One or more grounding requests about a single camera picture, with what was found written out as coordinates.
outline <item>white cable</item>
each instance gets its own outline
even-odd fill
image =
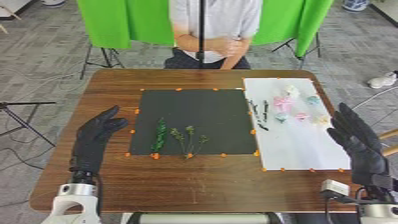
[[[77,63],[65,69],[65,72],[67,72],[67,71],[69,71],[79,64],[81,64],[81,62],[77,62]],[[12,99],[12,101],[15,101],[15,102],[17,102],[24,97],[28,97],[28,96],[33,94],[33,92],[42,88],[42,86],[44,86],[51,81],[56,81],[58,79],[63,79],[63,78],[72,77],[72,76],[76,75],[76,72],[70,73],[69,75],[65,75],[65,72],[63,72],[61,75],[53,76],[53,77],[49,77],[49,78],[44,78],[44,79],[31,79],[31,78],[26,77],[26,75],[22,75],[22,73],[21,73],[17,70],[8,69],[8,68],[5,68],[5,70],[8,70],[8,71],[10,71],[19,77],[22,77],[22,79],[26,79],[28,81],[44,81],[44,83],[33,88],[33,90],[28,91],[28,93],[26,93],[21,97],[17,97],[15,99]],[[63,89],[63,88],[60,88],[60,85],[61,85],[61,81],[60,81],[60,83],[56,84],[56,88],[58,88],[60,91],[63,91],[63,92],[70,92],[70,91],[74,91],[74,90],[85,85],[85,81],[81,81],[81,84],[79,84],[76,87],[72,87],[70,89]]]
[[[383,93],[387,93],[394,89],[398,89],[398,86],[376,93],[376,95],[351,108],[351,110],[355,110]]]

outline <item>black mat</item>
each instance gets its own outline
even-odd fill
[[[252,154],[255,140],[250,134],[252,124],[248,107],[241,90],[145,90],[140,99],[140,114],[136,117],[134,134],[131,137],[131,154],[148,155],[156,138],[156,125],[163,117],[166,132],[177,128],[188,135],[184,127],[195,127],[193,145],[198,146],[198,136],[209,138],[198,154]],[[180,153],[179,143],[166,133],[161,155]]]

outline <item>black glove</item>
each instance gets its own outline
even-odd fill
[[[378,136],[342,103],[339,112],[333,113],[331,126],[333,128],[326,129],[328,135],[351,158],[351,182],[371,186],[374,178],[388,176],[388,162],[381,156]]]
[[[124,118],[113,118],[118,106],[113,106],[88,120],[77,129],[70,154],[70,171],[97,174],[102,163],[102,152],[111,134],[127,126]]]

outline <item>green backdrop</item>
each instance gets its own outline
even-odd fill
[[[294,55],[301,57],[330,5],[331,0],[262,0],[259,32],[252,44],[296,38]],[[77,7],[95,47],[129,48],[131,40],[173,45],[168,0],[77,0]]]

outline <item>person's hand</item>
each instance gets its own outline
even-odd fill
[[[342,103],[339,112],[333,113],[331,126],[333,128],[326,129],[328,135],[351,158],[351,182],[369,186],[374,174],[388,176],[388,163],[381,156],[378,136]]]
[[[116,112],[118,106],[113,106],[77,129],[70,155],[70,171],[86,171],[93,174],[99,172],[109,136],[127,126],[124,118],[111,118]]]
[[[209,49],[223,57],[234,56],[243,50],[243,43],[237,40],[227,39],[225,37],[209,40]]]

